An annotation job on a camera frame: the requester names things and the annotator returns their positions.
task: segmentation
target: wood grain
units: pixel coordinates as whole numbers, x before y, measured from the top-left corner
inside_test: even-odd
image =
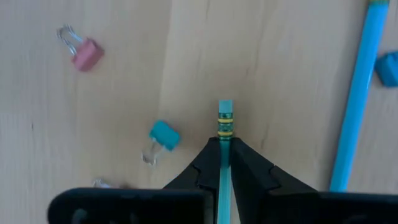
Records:
[[[394,49],[392,1],[381,52]],[[365,1],[5,0],[0,2],[0,222],[43,223],[50,200],[95,177],[157,188],[216,135],[236,135],[326,190]],[[55,30],[106,50],[73,69]],[[375,77],[349,190],[397,193],[397,92]],[[140,158],[156,119],[182,135],[157,167]],[[236,207],[233,222],[238,223]]]

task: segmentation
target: wooden surface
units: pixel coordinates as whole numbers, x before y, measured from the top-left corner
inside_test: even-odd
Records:
[[[382,52],[398,47],[390,9]],[[234,100],[237,136],[326,190],[365,12],[360,0],[1,1],[0,222],[44,223],[54,196],[95,177],[163,186],[216,134],[219,99]],[[92,72],[73,69],[64,23],[106,49]],[[397,99],[373,78],[350,191],[398,193]],[[148,167],[158,118],[182,143]]]

